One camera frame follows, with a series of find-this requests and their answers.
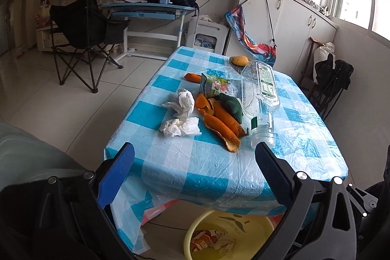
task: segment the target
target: checkered tablecloth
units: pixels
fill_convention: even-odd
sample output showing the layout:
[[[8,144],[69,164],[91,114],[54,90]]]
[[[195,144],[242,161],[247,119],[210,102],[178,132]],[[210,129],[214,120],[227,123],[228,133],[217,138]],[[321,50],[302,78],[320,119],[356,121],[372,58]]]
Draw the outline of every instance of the checkered tablecloth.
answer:
[[[200,136],[166,138],[158,131],[174,114],[161,105],[175,100],[178,89],[197,95],[199,84],[183,79],[189,72],[240,79],[228,57],[177,49],[140,93],[105,149],[107,159],[125,142],[135,148],[131,173],[112,204],[118,232],[134,252],[147,249],[140,231],[144,211],[175,198],[242,214],[284,211],[256,164],[250,137],[243,138],[238,153],[233,154],[202,120]],[[347,165],[310,102],[289,76],[275,72],[275,79],[280,108],[274,113],[274,154],[313,179],[345,178]],[[200,117],[197,111],[193,116]]]

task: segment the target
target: yellow trash bin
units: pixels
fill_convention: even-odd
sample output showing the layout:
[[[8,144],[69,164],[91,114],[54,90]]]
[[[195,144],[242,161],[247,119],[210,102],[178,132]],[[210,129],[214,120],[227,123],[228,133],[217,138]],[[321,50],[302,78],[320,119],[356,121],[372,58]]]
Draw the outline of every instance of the yellow trash bin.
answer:
[[[219,250],[206,248],[191,253],[190,242],[196,230],[221,230],[233,236],[232,252],[221,255]],[[188,229],[184,239],[184,255],[187,260],[250,260],[273,230],[268,217],[208,210],[200,215]]]

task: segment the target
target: plastic bottle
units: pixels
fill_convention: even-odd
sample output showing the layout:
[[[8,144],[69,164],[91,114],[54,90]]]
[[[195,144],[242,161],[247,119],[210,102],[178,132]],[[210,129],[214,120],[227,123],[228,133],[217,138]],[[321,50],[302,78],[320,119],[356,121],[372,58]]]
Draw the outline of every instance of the plastic bottle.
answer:
[[[280,101],[272,67],[251,60],[241,72],[241,84],[243,112],[251,123],[251,146],[255,149],[264,141],[273,148],[276,142],[273,113]]]

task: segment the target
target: green cloth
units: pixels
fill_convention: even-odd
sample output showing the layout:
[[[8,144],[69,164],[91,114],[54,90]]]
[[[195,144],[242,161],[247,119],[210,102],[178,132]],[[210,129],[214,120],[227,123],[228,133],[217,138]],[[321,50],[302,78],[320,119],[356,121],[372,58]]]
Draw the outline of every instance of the green cloth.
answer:
[[[222,107],[237,120],[239,124],[243,121],[243,109],[237,98],[220,93],[215,96],[215,99],[221,101]]]

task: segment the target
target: bottle label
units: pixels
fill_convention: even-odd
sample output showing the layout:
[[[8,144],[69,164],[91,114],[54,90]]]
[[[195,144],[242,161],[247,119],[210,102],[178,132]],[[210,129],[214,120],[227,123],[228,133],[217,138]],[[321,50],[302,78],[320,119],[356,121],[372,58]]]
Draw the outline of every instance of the bottle label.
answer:
[[[275,86],[272,80],[271,70],[263,65],[260,68],[261,93],[266,97],[276,98]]]
[[[254,128],[257,128],[257,117],[253,117],[250,121],[250,129],[253,130]]]

